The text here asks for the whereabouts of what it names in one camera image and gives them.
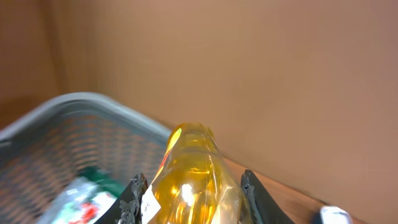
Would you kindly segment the green 3M gloves package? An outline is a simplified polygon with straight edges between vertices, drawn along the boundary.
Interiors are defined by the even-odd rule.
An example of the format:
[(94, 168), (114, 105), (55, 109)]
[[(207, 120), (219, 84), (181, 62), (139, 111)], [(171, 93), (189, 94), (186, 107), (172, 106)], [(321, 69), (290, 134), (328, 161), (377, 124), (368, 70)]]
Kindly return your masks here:
[(53, 200), (38, 224), (92, 224), (104, 215), (125, 186), (96, 167), (83, 169)]

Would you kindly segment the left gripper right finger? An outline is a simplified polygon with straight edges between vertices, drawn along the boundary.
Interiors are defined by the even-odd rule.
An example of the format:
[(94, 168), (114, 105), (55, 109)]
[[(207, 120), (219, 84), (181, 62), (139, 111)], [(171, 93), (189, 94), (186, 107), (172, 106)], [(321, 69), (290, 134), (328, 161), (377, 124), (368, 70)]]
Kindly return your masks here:
[(254, 223), (294, 224), (252, 170), (246, 169), (242, 174), (241, 188), (248, 199)]

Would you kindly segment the yellow liquid bottle silver cap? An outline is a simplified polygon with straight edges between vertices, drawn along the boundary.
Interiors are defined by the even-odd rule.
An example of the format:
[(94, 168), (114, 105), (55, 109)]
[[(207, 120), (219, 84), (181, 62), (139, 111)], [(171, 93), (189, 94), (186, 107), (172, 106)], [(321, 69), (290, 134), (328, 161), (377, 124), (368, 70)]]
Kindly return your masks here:
[(159, 170), (142, 196), (141, 222), (252, 223), (249, 202), (209, 128), (182, 123), (172, 131)]

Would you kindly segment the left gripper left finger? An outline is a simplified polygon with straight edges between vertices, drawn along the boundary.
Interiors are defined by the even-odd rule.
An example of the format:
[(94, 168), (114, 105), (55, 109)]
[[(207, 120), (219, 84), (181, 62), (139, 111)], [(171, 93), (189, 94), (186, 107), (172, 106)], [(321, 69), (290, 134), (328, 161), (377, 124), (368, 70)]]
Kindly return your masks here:
[(148, 189), (146, 176), (136, 174), (108, 211), (95, 224), (142, 224), (142, 196)]

